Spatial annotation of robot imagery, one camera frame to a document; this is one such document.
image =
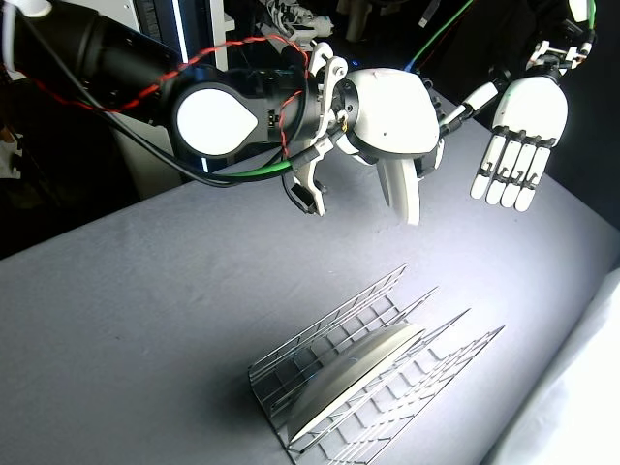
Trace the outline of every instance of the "white robotic hand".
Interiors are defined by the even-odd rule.
[[[472,185],[472,197],[480,199],[486,192],[489,204],[527,210],[567,116],[566,96],[551,77],[513,82],[495,113],[493,137]]]

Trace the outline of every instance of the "metal dish rack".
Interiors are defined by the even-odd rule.
[[[341,408],[289,444],[287,418],[308,380],[344,349],[381,326],[412,323],[412,314],[438,288],[400,310],[388,297],[403,264],[250,366],[250,385],[293,464],[372,463],[416,415],[499,334],[498,327],[448,356],[431,344],[469,310],[427,331],[391,368]]]

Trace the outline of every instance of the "white cylinder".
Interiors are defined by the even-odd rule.
[[[47,0],[6,0],[18,7],[28,17],[41,17],[51,12],[51,3]]]

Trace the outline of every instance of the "gray table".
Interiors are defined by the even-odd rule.
[[[0,263],[0,463],[286,464],[246,368],[404,262],[432,326],[507,328],[380,460],[475,464],[570,331],[620,234],[546,178],[526,214],[469,197],[468,123],[399,225],[374,170],[330,155],[325,218],[278,180],[189,184]]]

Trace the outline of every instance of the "light strip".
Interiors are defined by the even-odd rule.
[[[178,42],[181,45],[181,57],[183,62],[189,61],[187,55],[187,47],[185,46],[185,31],[183,31],[183,21],[181,19],[181,8],[178,5],[178,0],[172,0],[172,9],[174,10],[174,22],[176,23],[176,34],[178,35]]]

